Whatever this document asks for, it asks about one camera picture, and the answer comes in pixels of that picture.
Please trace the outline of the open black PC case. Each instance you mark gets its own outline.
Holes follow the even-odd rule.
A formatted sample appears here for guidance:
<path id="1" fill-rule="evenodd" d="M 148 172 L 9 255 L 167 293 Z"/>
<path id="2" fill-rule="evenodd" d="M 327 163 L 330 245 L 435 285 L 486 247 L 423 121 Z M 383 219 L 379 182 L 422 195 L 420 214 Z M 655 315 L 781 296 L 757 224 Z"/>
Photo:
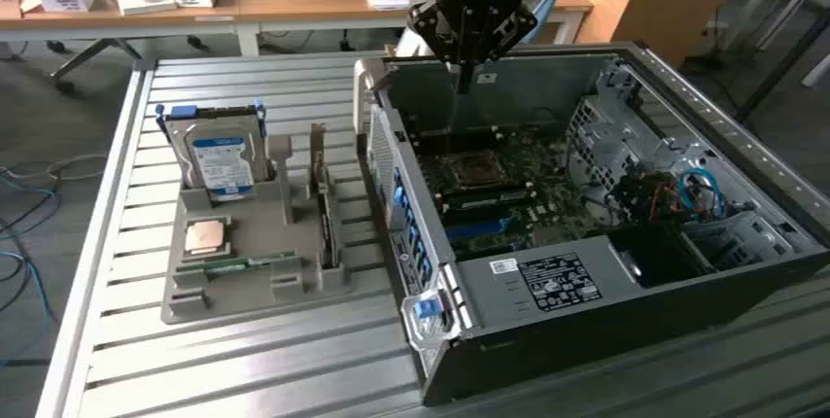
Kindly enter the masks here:
<path id="1" fill-rule="evenodd" d="M 496 73 L 496 82 L 479 85 L 480 73 Z M 476 69 L 467 93 L 455 92 L 454 77 L 432 58 L 372 56 L 356 63 L 354 94 L 359 161 L 427 405 L 727 325 L 830 266 L 830 201 L 643 47 L 514 52 Z M 707 275 L 642 287 L 626 300 L 547 321 L 500 331 L 475 327 L 458 270 L 463 261 L 450 247 L 414 144 L 424 136 L 531 123 L 566 137 L 567 173 L 592 185 L 588 197 L 618 210 L 619 221 L 584 238 L 649 223 L 685 234 L 685 224 L 755 211 L 795 254 L 726 270 L 709 264 Z M 434 292 L 444 295 L 447 319 L 419 322 L 414 301 Z"/>

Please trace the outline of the silver disk bay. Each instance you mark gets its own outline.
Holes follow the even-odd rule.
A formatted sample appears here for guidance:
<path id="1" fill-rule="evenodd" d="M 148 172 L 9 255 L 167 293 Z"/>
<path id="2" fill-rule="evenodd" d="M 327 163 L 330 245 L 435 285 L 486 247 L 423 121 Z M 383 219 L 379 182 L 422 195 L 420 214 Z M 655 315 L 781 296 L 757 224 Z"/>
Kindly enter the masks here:
<path id="1" fill-rule="evenodd" d="M 717 270 L 795 254 L 790 242 L 755 211 L 707 223 L 685 224 L 683 232 Z"/>

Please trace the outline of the black graphics card metal bracket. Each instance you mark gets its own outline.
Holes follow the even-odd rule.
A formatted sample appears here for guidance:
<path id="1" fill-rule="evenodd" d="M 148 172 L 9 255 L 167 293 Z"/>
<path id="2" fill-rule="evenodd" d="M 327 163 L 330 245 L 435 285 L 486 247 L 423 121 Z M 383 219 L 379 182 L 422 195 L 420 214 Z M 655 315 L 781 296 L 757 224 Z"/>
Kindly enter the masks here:
<path id="1" fill-rule="evenodd" d="M 316 199 L 320 219 L 322 250 L 318 256 L 320 277 L 342 272 L 342 222 L 338 214 L 335 183 L 326 163 L 326 126 L 314 123 L 310 128 L 308 195 Z"/>

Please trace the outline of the grey power supply unit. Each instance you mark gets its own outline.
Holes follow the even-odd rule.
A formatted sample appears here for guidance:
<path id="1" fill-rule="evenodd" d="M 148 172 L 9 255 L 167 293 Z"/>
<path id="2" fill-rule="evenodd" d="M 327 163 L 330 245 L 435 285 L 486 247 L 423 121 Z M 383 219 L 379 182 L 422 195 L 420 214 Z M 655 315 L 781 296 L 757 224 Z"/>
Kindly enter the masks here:
<path id="1" fill-rule="evenodd" d="M 458 264 L 474 326 L 507 330 L 643 293 L 643 274 L 606 235 Z"/>

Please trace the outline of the CPU chip metal lid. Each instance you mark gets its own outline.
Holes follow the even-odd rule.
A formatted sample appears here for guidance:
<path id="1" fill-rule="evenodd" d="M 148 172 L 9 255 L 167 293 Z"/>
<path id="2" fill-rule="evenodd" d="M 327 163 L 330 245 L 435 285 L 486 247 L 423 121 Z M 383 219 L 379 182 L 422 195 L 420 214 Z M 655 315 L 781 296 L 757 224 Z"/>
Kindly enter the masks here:
<path id="1" fill-rule="evenodd" d="M 226 224 L 219 220 L 191 222 L 185 227 L 184 251 L 187 258 L 215 256 L 224 250 Z"/>

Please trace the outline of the CPU socket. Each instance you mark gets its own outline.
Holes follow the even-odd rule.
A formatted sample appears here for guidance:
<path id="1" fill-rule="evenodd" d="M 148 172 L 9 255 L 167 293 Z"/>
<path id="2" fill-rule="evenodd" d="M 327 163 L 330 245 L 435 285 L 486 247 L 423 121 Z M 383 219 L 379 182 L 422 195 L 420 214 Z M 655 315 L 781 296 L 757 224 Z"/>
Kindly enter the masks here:
<path id="1" fill-rule="evenodd" d="M 508 180 L 492 150 L 446 155 L 439 163 L 451 185 L 460 190 L 491 187 Z"/>

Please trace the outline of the green RAM stick white label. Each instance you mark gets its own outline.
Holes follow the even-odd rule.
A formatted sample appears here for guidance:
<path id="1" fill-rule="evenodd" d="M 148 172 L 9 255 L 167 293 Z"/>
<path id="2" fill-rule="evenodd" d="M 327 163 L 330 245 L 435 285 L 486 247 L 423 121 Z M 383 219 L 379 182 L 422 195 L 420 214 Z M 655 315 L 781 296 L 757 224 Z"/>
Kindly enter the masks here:
<path id="1" fill-rule="evenodd" d="M 488 206 L 522 202 L 532 197 L 528 189 L 476 190 L 444 194 L 440 198 L 443 211 L 463 211 Z"/>

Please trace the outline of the blue expansion slot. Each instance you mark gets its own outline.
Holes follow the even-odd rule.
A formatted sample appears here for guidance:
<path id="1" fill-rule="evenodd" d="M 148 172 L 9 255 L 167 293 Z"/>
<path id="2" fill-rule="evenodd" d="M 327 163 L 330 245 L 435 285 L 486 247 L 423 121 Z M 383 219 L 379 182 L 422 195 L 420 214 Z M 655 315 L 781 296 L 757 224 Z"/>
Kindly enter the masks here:
<path id="1" fill-rule="evenodd" d="M 444 233 L 450 240 L 475 238 L 483 235 L 498 234 L 506 231 L 512 218 L 504 217 L 488 221 L 468 222 L 448 226 Z"/>

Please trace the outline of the grey plastic parts rack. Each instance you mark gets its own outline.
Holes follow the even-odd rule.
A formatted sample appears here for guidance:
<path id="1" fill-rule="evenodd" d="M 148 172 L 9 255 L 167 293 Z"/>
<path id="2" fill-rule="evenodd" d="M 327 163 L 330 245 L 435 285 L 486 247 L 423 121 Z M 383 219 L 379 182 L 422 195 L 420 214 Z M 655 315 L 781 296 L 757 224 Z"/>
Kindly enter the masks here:
<path id="1" fill-rule="evenodd" d="M 318 301 L 352 290 L 351 271 L 343 260 L 343 271 L 320 277 L 320 219 L 316 199 L 308 195 L 310 165 L 299 176 L 290 176 L 288 136 L 268 138 L 266 145 L 276 176 L 256 184 L 247 197 L 212 202 L 204 189 L 179 193 L 161 298 L 161 320 L 169 325 Z M 187 258 L 185 227 L 207 220 L 226 224 L 224 250 L 215 256 Z M 295 251 L 299 257 L 240 271 L 173 272 L 187 262 L 252 258 L 284 251 Z"/>

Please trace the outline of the black plastic shroud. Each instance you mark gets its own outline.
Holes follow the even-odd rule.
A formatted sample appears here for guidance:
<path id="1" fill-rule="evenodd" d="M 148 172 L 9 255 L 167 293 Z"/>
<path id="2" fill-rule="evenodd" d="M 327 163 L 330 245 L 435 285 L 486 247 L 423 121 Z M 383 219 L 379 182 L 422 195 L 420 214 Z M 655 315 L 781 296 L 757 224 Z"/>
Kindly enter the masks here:
<path id="1" fill-rule="evenodd" d="M 637 283 L 653 288 L 714 272 L 677 226 L 620 226 L 607 234 Z"/>

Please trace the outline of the white table leg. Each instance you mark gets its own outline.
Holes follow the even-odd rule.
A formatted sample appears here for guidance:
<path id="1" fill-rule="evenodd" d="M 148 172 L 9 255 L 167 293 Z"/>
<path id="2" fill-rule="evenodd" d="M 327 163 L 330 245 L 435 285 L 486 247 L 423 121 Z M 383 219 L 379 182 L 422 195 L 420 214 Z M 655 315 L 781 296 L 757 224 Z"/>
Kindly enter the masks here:
<path id="1" fill-rule="evenodd" d="M 830 72 L 830 52 L 807 71 L 806 75 L 801 80 L 802 86 L 807 88 L 817 87 L 821 79 L 827 72 Z"/>

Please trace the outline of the green motherboard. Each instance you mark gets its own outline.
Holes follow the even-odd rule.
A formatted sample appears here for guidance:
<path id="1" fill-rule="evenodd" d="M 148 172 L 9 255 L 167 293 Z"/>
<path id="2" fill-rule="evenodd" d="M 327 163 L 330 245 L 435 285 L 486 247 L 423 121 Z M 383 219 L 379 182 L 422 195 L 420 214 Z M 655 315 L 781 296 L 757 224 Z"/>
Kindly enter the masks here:
<path id="1" fill-rule="evenodd" d="M 574 181 L 566 169 L 572 151 L 566 137 L 543 124 L 424 136 L 414 144 L 422 175 L 432 196 L 443 231 L 448 226 L 511 217 L 504 232 L 448 240 L 458 261 L 516 252 L 600 234 L 619 221 L 618 210 L 586 192 L 592 185 Z M 500 185 L 460 190 L 440 169 L 446 155 L 492 150 L 507 172 Z M 528 189 L 532 197 L 512 204 L 443 211 L 440 198 L 476 190 Z"/>

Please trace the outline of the hard disk with blue caddy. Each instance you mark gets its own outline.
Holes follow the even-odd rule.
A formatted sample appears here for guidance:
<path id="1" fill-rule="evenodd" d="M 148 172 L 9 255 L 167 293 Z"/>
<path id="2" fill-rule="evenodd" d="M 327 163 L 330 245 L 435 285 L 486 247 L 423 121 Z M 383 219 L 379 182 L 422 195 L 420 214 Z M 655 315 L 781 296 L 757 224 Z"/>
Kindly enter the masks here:
<path id="1" fill-rule="evenodd" d="M 260 102 L 219 108 L 159 104 L 155 113 L 185 189 L 204 189 L 212 202 L 223 202 L 247 197 L 256 184 L 274 178 Z"/>

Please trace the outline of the wooden office desk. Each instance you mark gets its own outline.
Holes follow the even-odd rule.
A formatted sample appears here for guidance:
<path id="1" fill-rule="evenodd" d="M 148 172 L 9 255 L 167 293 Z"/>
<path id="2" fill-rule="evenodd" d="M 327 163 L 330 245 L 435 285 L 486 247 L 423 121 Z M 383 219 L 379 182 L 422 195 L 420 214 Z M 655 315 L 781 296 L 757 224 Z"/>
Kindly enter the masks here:
<path id="1" fill-rule="evenodd" d="M 63 76 L 105 48 L 119 48 L 135 59 L 141 57 L 127 43 L 129 39 L 234 34 L 240 54 L 259 55 L 258 26 L 242 22 L 239 0 L 216 0 L 211 8 L 179 8 L 132 16 L 119 12 L 116 0 L 96 0 L 87 13 L 44 13 L 35 9 L 27 14 L 21 1 L 0 0 L 0 47 L 12 42 L 93 42 L 49 76 L 53 88 L 63 94 L 73 94 L 73 84 Z"/>
<path id="2" fill-rule="evenodd" d="M 242 53 L 256 56 L 262 32 L 400 28 L 404 11 L 378 10 L 367 0 L 238 0 L 236 20 Z"/>

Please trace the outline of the blue case latch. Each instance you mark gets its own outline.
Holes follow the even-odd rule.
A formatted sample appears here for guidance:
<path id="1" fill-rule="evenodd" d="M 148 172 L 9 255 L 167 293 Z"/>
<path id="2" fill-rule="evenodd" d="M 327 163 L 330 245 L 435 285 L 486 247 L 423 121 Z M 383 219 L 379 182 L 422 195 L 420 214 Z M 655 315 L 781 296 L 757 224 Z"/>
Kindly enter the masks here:
<path id="1" fill-rule="evenodd" d="M 412 304 L 414 319 L 419 322 L 439 320 L 444 322 L 447 319 L 447 301 L 442 292 L 434 292 L 419 296 Z"/>

